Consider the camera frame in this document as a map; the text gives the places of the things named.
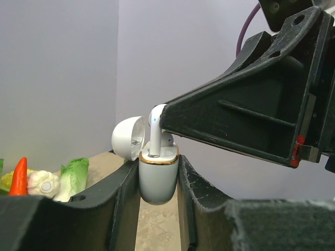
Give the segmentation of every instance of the wall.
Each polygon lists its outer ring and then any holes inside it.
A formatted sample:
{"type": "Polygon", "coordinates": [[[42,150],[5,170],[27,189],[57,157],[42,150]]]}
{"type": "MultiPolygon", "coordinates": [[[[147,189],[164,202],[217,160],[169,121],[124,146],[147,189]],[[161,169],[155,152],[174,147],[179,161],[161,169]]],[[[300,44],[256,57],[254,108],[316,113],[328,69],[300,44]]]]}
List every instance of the wall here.
{"type": "MultiPolygon", "coordinates": [[[[256,0],[122,0],[119,9],[116,121],[148,116],[154,105],[227,69],[256,0]]],[[[268,30],[258,13],[247,32],[268,30]]],[[[332,199],[335,175],[319,165],[296,170],[176,138],[196,170],[235,198],[332,199]]]]}
{"type": "Polygon", "coordinates": [[[58,170],[110,150],[118,1],[2,1],[0,157],[4,172],[58,170]]]}

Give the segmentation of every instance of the red clip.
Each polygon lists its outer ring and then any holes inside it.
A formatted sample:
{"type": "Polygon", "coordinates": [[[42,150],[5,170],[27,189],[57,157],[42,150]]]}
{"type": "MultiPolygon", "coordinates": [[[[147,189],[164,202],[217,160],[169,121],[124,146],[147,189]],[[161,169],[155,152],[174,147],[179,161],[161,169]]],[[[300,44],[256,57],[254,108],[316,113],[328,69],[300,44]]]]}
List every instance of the red clip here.
{"type": "Polygon", "coordinates": [[[294,151],[292,154],[292,160],[291,160],[291,166],[292,167],[298,167],[299,166],[299,162],[300,162],[300,155],[298,154],[298,149],[301,145],[305,144],[305,140],[306,138],[299,135],[294,147],[294,151]]]}

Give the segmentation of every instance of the garlic bulb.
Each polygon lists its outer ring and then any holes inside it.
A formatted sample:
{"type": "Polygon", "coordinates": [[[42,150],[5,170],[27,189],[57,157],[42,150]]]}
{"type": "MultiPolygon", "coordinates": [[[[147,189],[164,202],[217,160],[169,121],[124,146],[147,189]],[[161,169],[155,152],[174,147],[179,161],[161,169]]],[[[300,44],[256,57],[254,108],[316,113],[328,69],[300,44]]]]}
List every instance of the garlic bulb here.
{"type": "Polygon", "coordinates": [[[59,177],[48,171],[36,171],[28,177],[27,191],[29,195],[43,195],[53,198],[61,187],[59,177]]]}

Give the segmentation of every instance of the gold trim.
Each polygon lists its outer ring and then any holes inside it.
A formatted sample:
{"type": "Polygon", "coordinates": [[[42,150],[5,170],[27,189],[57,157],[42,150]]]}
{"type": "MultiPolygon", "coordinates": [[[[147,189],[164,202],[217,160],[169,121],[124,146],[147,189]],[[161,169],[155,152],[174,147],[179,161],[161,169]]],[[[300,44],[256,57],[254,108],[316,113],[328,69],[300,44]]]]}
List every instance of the gold trim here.
{"type": "Polygon", "coordinates": [[[176,163],[179,159],[179,147],[177,146],[177,156],[170,161],[149,161],[149,160],[143,158],[142,151],[139,154],[139,158],[140,158],[140,162],[143,162],[143,163],[149,164],[149,165],[162,165],[162,166],[163,165],[172,165],[172,164],[176,163]]]}

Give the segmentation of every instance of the red chili pepper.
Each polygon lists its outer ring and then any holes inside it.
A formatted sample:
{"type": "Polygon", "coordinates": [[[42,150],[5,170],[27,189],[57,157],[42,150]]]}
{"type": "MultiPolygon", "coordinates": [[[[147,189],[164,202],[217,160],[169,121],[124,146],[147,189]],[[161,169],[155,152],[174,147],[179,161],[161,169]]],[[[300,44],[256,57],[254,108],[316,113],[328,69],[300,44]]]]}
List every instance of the red chili pepper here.
{"type": "Polygon", "coordinates": [[[13,181],[10,187],[10,191],[8,195],[13,196],[24,196],[27,195],[27,158],[22,158],[17,164],[14,174],[13,181]]]}

